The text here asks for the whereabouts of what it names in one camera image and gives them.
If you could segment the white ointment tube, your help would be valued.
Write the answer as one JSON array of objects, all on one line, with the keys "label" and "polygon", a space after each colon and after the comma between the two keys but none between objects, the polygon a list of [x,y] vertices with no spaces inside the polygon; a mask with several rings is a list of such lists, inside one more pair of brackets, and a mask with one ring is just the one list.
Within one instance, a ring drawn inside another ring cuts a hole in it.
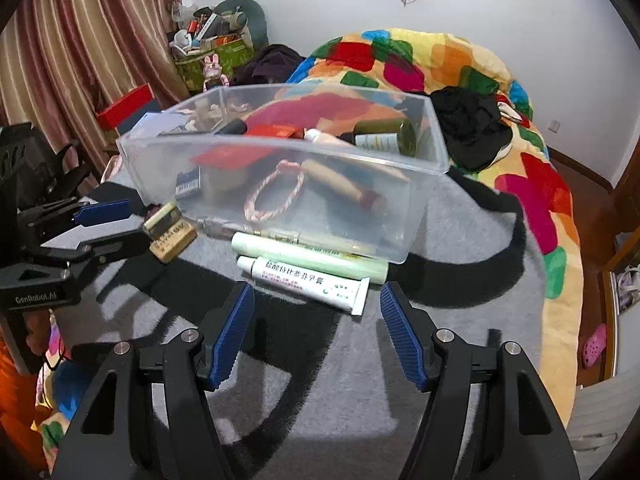
[{"label": "white ointment tube", "polygon": [[236,265],[254,280],[323,302],[351,316],[363,314],[370,278],[339,278],[265,257],[239,256]]}]

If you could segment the pink lotion tube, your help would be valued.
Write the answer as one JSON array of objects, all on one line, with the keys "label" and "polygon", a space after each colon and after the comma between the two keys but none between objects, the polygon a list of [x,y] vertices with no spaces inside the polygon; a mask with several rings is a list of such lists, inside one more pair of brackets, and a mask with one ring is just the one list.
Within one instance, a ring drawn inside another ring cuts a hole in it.
[{"label": "pink lotion tube", "polygon": [[352,144],[334,136],[331,133],[325,133],[318,129],[306,129],[304,131],[304,139],[314,144],[333,145],[340,148],[352,148]]}]

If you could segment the beige cosmetic tube red cap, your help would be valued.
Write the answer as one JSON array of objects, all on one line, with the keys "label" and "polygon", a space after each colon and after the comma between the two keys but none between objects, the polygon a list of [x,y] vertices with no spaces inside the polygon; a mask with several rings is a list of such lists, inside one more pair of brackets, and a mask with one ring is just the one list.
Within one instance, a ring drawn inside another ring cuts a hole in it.
[{"label": "beige cosmetic tube red cap", "polygon": [[304,160],[300,166],[312,180],[357,203],[362,209],[370,211],[376,216],[382,216],[386,211],[386,199],[372,188],[362,188],[345,177],[344,174],[340,174],[313,159]]}]

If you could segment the grey black blanket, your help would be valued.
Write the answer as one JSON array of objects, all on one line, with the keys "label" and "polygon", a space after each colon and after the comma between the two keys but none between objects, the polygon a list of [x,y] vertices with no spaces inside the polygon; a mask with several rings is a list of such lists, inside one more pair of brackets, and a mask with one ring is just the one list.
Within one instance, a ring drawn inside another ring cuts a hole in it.
[{"label": "grey black blanket", "polygon": [[[155,344],[198,325],[242,274],[225,240],[200,235],[174,261],[104,268],[81,304],[57,310],[60,347],[41,373],[47,404],[72,416],[89,362],[119,340]],[[427,191],[407,260],[388,276],[440,327],[471,344],[514,340],[540,359],[546,272],[518,199],[450,170]],[[353,318],[257,285],[230,377],[207,400],[239,479],[395,479],[426,397],[408,382],[371,288]]]}]

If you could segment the red box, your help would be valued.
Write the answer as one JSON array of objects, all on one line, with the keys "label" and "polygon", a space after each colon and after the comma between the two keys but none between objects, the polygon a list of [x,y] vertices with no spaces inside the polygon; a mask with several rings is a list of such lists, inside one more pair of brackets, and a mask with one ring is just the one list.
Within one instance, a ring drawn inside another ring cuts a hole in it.
[{"label": "red box", "polygon": [[153,100],[154,94],[150,85],[142,84],[99,112],[96,120],[103,130],[116,129]]}]

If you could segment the red paper envelope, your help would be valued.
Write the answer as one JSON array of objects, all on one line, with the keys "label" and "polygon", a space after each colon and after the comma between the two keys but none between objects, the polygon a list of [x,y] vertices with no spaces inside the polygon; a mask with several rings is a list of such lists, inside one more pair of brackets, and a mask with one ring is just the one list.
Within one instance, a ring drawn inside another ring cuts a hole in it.
[{"label": "red paper envelope", "polygon": [[[303,140],[304,129],[288,125],[257,125],[247,129],[242,138]],[[195,165],[223,170],[238,170],[265,158],[273,152],[267,145],[221,143],[190,159]]]}]

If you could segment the pink clog shoe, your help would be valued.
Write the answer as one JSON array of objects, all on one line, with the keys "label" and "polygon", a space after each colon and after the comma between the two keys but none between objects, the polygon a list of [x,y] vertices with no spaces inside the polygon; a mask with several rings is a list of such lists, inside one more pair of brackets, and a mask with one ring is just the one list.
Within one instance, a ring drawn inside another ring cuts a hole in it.
[{"label": "pink clog shoe", "polygon": [[608,329],[604,323],[601,323],[582,346],[582,365],[585,368],[593,367],[593,365],[596,364],[597,360],[606,348],[607,340]]}]

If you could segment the tan rectangular box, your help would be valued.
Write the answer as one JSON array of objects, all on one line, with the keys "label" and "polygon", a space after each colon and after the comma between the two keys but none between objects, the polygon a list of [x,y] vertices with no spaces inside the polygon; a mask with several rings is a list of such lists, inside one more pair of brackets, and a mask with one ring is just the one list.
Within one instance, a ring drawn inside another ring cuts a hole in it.
[{"label": "tan rectangular box", "polygon": [[150,251],[162,263],[170,263],[198,237],[195,226],[183,217],[175,203],[157,208],[142,224],[152,240]]}]

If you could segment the white blue booklet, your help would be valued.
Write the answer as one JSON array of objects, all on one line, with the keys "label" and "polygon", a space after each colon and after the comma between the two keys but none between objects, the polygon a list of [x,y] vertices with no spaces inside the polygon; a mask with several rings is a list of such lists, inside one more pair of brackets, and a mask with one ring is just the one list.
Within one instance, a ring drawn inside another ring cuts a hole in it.
[{"label": "white blue booklet", "polygon": [[189,122],[189,117],[182,113],[145,113],[127,132],[131,139],[156,138],[164,133],[182,131]]}]

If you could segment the green storage basket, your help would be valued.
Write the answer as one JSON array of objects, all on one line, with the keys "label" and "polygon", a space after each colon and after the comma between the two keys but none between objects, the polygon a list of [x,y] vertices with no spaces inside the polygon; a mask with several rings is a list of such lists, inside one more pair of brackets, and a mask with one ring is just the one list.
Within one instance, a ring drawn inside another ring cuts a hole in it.
[{"label": "green storage basket", "polygon": [[222,73],[231,78],[233,72],[247,63],[253,55],[254,51],[239,39],[208,51],[187,55],[175,60],[174,64],[186,88],[190,92],[201,92],[204,81],[211,72]]}]

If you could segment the colourful patchwork duvet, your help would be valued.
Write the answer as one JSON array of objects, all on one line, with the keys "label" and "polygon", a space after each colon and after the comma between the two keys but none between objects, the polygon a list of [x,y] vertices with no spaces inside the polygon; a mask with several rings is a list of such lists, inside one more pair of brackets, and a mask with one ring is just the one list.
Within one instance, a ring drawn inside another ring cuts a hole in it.
[{"label": "colourful patchwork duvet", "polygon": [[390,277],[412,300],[459,313],[472,326],[517,327],[568,419],[584,284],[573,196],[506,64],[444,32],[370,29],[322,44],[292,81],[432,100],[451,168],[434,193],[426,239]]}]

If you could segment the blue white card pack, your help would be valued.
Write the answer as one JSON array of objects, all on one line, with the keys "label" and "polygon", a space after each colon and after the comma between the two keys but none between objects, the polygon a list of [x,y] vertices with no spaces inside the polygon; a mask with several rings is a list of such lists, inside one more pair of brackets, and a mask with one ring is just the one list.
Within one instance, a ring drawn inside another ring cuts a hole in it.
[{"label": "blue white card pack", "polygon": [[200,167],[189,171],[179,172],[176,177],[175,198],[185,198],[198,195],[202,192],[202,172]]}]

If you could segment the long pale green box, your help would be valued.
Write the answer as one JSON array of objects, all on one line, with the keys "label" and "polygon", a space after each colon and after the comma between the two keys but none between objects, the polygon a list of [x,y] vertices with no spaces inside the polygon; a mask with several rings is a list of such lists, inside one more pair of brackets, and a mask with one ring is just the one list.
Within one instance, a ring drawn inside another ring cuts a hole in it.
[{"label": "long pale green box", "polygon": [[370,281],[375,285],[382,285],[386,282],[390,268],[385,260],[290,244],[240,232],[231,237],[231,247],[240,256],[264,257],[342,278],[353,278],[354,280],[370,278]]}]

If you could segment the white gold pen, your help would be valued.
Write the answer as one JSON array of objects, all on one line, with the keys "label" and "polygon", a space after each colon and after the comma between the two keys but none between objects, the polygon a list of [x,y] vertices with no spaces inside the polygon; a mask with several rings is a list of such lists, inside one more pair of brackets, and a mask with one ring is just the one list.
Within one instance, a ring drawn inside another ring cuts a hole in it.
[{"label": "white gold pen", "polygon": [[373,245],[331,234],[302,233],[282,229],[255,229],[245,224],[228,222],[215,217],[190,218],[190,221],[193,221],[198,229],[210,237],[230,240],[235,233],[240,232],[280,240],[280,242],[331,249],[336,252],[349,252],[360,256],[374,257],[378,253],[378,248]]}]

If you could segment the pink bunny doll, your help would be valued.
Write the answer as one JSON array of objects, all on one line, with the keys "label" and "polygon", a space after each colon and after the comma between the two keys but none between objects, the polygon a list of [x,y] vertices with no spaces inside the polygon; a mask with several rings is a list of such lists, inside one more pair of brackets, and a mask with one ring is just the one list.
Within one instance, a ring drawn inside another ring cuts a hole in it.
[{"label": "pink bunny doll", "polygon": [[222,71],[217,53],[207,55],[203,66],[203,90],[207,91],[216,87],[228,87],[229,78]]}]

